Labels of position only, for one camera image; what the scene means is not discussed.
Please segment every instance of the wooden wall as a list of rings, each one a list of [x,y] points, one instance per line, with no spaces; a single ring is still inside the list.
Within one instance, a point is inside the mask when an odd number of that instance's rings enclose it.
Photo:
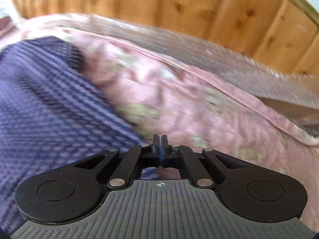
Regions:
[[[288,0],[13,0],[25,18],[95,13],[202,37],[282,73],[319,74],[317,25]]]

